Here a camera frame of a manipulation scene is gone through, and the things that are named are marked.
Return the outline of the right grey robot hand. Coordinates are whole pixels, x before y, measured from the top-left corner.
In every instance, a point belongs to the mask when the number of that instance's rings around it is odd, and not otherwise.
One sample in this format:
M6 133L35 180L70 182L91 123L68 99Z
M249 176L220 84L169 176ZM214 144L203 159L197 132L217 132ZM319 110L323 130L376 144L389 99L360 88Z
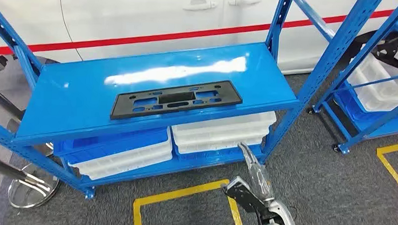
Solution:
M262 202L269 203L274 200L272 183L267 170L257 160L251 149L243 142L238 143L238 148L242 151L245 162L248 167L249 175L252 181L250 185L252 193Z

